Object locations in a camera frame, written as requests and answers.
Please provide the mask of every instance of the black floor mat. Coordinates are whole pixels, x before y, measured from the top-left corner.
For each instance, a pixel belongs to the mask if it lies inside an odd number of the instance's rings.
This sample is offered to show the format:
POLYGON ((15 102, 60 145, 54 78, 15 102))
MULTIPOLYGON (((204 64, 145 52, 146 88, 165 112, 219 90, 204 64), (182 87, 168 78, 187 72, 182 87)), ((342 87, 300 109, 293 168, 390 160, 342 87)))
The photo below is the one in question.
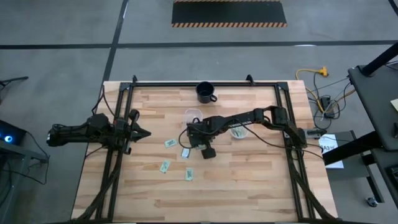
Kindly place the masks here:
POLYGON ((277 0, 175 0, 172 27, 286 27, 277 0))

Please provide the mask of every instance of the concrete floor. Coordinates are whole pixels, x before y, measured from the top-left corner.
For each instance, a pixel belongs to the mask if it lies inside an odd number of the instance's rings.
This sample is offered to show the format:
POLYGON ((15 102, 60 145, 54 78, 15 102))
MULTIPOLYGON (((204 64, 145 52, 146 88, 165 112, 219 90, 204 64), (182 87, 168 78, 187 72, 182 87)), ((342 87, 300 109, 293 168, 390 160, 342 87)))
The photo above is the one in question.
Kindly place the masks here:
MULTIPOLYGON (((122 0, 1 1, 0 45, 110 44, 122 0)), ((388 1, 282 0, 287 29, 172 29, 171 0, 130 0, 120 43, 211 41, 394 40, 398 17, 388 1)), ((300 68, 327 66, 323 86, 347 76, 347 69, 368 63, 387 45, 329 47, 235 47, 119 49, 110 80, 291 80, 300 68)), ((90 115, 100 90, 108 49, 0 50, 0 80, 28 75, 2 91, 0 118, 29 130, 51 155, 48 184, 23 181, 16 223, 60 222, 70 218, 85 144, 51 148, 45 144, 53 123, 81 124, 90 115)), ((300 74, 313 88, 311 73, 300 74)), ((320 91, 335 96, 341 82, 320 91)), ((373 130, 356 94, 347 99, 330 132, 353 129, 357 136, 373 130)), ((377 169, 385 204, 364 203, 371 191, 366 179, 335 181, 331 188, 339 217, 357 222, 393 223, 398 211, 377 169)), ((32 169, 42 177, 45 169, 32 169)))

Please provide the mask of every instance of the mug handle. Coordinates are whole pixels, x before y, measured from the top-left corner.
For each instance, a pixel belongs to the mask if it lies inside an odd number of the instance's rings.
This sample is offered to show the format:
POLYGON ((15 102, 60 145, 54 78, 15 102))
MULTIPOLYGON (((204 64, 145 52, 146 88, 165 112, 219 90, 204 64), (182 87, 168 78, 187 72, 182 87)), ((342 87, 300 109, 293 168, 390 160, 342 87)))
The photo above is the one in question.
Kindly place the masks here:
POLYGON ((210 96, 210 100, 211 100, 212 102, 216 102, 216 101, 217 101, 217 96, 211 95, 211 96, 210 96))

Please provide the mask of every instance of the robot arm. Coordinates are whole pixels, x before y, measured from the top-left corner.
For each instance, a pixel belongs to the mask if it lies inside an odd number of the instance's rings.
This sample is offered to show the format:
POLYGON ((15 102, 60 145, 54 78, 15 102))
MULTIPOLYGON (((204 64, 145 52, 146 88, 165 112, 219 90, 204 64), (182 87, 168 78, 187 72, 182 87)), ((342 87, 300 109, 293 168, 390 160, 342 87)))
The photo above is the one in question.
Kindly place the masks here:
POLYGON ((64 126, 55 124, 47 136, 49 146, 63 146, 70 142, 97 142, 104 147, 123 149, 123 153, 130 154, 130 141, 138 141, 150 136, 150 132, 140 128, 137 124, 138 110, 129 113, 131 124, 124 119, 115 119, 111 124, 105 114, 94 114, 80 126, 64 126))
POLYGON ((290 136, 291 145, 295 147, 306 147, 305 133, 297 128, 287 117, 286 109, 279 106, 269 106, 253 111, 232 115, 229 117, 211 116, 201 122, 188 123, 187 135, 192 147, 201 149, 204 159, 216 156, 215 150, 210 142, 219 134, 225 133, 230 128, 247 124, 262 124, 271 130, 284 131, 290 136), (264 116, 265 111, 271 112, 271 121, 264 116))

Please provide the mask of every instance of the butcher block tabletop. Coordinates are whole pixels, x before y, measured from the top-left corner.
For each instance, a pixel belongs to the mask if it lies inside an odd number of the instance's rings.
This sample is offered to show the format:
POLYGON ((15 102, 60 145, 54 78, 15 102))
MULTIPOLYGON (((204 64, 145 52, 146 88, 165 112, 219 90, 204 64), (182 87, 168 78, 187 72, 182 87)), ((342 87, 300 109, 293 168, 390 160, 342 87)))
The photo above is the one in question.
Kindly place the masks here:
MULTIPOLYGON (((303 81, 287 82, 297 126, 313 128, 303 81)), ((119 84, 104 83, 106 99, 113 110, 119 84)), ((276 105, 271 87, 216 86, 215 95, 217 102, 201 104, 194 87, 134 88, 131 108, 139 110, 138 124, 152 135, 131 143, 131 154, 123 155, 114 222, 297 221, 284 149, 264 144, 251 133, 244 139, 235 139, 229 131, 211 143, 217 153, 212 159, 204 160, 201 152, 195 149, 184 159, 180 145, 165 147, 165 141, 178 139, 185 129, 187 109, 199 109, 206 118, 276 105), (165 160, 171 164, 164 174, 159 169, 165 160), (186 168, 193 169, 192 181, 185 180, 186 168)), ((104 113, 113 120, 104 101, 99 104, 97 113, 104 113)), ((284 145, 280 131, 271 131, 259 124, 248 125, 248 128, 268 142, 284 145)), ((308 142, 317 144, 316 140, 308 142)), ((186 135, 183 135, 182 144, 189 146, 186 135)), ((99 147, 99 144, 90 144, 87 154, 99 147)), ((306 150, 321 155, 317 147, 309 146, 306 150)), ((81 215, 100 190, 105 158, 106 149, 101 149, 85 160, 72 218, 81 215)), ((312 192, 330 214, 337 216, 323 161, 309 153, 304 154, 304 161, 312 192)), ((300 198, 307 215, 302 191, 300 198)), ((104 215, 108 212, 107 199, 104 215)))

